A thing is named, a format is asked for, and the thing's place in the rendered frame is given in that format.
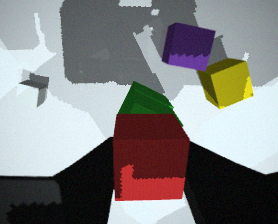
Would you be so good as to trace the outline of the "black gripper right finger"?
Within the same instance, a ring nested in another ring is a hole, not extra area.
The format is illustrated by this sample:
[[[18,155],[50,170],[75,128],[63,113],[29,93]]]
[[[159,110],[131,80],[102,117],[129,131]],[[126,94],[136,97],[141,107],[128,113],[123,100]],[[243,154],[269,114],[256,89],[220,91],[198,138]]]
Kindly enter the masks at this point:
[[[263,174],[192,141],[183,191],[196,224],[278,224],[278,172]]]

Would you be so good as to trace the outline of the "purple block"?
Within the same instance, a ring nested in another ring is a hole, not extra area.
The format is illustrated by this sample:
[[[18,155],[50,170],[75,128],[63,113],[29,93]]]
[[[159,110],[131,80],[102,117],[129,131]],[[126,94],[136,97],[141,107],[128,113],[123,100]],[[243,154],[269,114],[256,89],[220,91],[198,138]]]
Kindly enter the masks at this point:
[[[215,33],[183,23],[169,25],[162,61],[206,72]]]

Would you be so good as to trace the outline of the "red block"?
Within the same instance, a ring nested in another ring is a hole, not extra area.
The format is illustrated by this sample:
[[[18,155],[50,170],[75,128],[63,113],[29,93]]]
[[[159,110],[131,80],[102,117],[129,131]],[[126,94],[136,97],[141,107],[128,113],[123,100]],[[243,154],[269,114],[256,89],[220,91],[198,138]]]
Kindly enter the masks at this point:
[[[115,201],[182,199],[189,148],[174,114],[116,114]]]

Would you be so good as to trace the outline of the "yellow block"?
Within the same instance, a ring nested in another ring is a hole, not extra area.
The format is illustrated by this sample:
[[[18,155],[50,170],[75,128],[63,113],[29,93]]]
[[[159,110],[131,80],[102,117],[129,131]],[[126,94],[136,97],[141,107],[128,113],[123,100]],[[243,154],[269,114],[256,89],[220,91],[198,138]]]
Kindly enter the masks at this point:
[[[197,71],[206,100],[219,109],[254,97],[247,61],[226,58]]]

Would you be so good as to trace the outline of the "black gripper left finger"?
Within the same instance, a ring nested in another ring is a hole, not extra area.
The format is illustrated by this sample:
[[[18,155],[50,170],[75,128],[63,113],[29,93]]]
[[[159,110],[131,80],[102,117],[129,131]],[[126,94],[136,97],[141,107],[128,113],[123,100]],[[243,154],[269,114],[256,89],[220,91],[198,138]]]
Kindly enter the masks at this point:
[[[113,137],[53,176],[0,175],[0,224],[107,224]]]

